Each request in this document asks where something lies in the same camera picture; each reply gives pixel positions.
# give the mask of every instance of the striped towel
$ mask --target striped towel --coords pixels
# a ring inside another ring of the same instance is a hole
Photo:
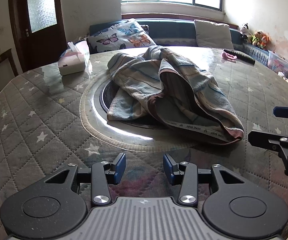
[[[108,62],[108,70],[120,87],[108,120],[150,114],[183,136],[221,145],[244,136],[242,123],[215,78],[170,49],[151,46],[138,57],[118,53]]]

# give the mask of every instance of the windowsill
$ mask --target windowsill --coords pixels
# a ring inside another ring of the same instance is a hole
[[[200,7],[191,4],[171,2],[121,2],[122,14],[126,13],[173,13],[223,21],[222,11]]]

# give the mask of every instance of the white cushion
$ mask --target white cushion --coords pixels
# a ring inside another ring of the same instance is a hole
[[[229,25],[194,20],[198,47],[234,49]]]
[[[135,19],[114,24],[87,37],[87,41],[96,52],[156,45]]]

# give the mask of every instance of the plastic storage box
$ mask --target plastic storage box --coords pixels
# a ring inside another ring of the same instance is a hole
[[[273,51],[269,51],[268,68],[277,74],[283,72],[285,77],[288,78],[288,60]]]

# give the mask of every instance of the door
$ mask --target door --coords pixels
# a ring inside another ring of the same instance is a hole
[[[56,62],[67,48],[60,0],[9,0],[9,9],[23,71]]]

